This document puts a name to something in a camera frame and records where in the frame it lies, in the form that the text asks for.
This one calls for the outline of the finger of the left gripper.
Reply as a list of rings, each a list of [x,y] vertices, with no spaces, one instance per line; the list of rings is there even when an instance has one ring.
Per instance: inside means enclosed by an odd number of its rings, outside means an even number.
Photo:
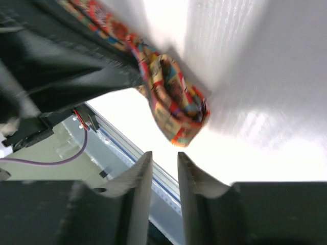
[[[63,111],[143,83],[137,61],[57,1],[1,1],[1,119]]]

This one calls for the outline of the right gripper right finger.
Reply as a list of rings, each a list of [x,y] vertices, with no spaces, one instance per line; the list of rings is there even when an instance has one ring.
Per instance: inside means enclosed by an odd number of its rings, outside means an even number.
[[[228,186],[178,153],[186,244],[326,244],[326,182]]]

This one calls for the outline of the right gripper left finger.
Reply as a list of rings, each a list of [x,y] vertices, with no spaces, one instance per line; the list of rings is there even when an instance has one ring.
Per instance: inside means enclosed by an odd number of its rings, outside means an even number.
[[[1,244],[146,244],[152,153],[90,188],[81,181],[1,182]]]

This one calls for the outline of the colourful patterned tie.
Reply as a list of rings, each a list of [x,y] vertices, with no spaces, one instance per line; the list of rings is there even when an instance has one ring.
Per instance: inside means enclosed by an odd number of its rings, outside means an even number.
[[[171,144],[188,146],[210,111],[203,94],[184,77],[178,63],[147,44],[98,1],[58,3],[114,49],[134,56],[144,80],[137,89],[147,98],[157,126]]]

